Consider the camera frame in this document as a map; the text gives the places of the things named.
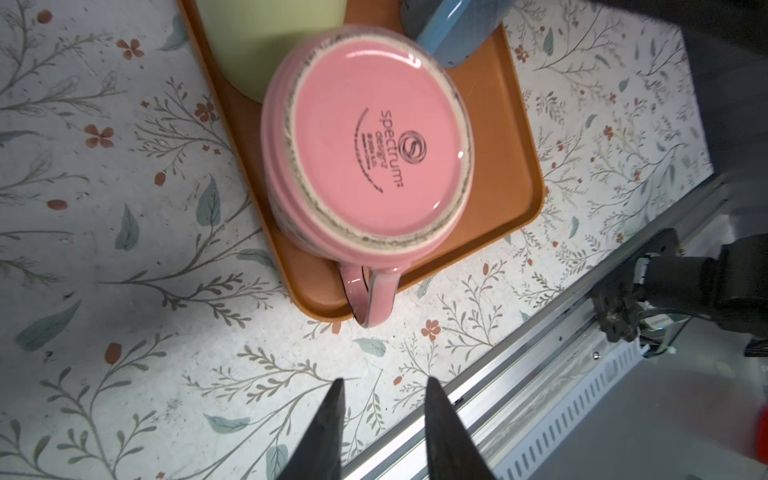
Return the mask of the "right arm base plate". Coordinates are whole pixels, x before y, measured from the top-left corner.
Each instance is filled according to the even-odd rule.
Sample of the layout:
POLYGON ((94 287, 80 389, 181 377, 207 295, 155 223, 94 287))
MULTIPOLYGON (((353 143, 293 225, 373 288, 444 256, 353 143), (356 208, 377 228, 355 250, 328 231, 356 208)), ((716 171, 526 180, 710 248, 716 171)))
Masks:
POLYGON ((645 257, 676 254, 678 235, 674 229, 660 230, 639 246, 631 247, 617 266, 589 292, 597 324, 610 343, 630 342, 638 336, 640 312, 639 288, 635 286, 635 266, 645 257))

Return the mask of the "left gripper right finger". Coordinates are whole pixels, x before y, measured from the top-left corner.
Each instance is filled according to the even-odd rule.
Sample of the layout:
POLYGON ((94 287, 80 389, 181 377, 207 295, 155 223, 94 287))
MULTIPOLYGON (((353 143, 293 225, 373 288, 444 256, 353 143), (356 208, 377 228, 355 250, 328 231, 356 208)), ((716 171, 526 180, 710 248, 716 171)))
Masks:
POLYGON ((495 479, 434 377, 426 386, 425 439, 431 480, 495 479))

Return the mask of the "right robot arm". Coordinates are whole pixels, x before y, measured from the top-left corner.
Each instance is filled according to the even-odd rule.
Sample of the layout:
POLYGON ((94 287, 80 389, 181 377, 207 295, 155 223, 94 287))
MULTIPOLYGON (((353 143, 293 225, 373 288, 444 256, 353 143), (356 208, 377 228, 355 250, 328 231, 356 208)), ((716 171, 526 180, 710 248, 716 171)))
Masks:
POLYGON ((721 247, 716 258, 650 258, 638 283, 651 306, 709 320, 726 331, 767 337, 767 236, 721 247))

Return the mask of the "pink patterned mug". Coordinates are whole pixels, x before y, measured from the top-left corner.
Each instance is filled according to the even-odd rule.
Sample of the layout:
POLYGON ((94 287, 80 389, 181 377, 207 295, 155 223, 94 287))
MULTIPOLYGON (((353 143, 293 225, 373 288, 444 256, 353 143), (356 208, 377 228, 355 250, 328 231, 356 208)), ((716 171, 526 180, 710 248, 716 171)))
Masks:
POLYGON ((450 76, 391 30, 345 25, 283 60, 263 102, 271 212, 334 261, 357 322, 391 315, 405 271, 456 227, 470 195, 471 123, 450 76))

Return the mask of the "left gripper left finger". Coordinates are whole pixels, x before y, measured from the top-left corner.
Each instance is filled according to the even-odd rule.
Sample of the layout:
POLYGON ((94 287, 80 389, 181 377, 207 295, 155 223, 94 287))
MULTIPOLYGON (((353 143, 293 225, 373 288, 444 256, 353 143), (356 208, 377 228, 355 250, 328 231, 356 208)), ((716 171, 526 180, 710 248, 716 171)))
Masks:
POLYGON ((278 476, 279 480, 341 478, 345 410, 344 380, 337 378, 278 476))

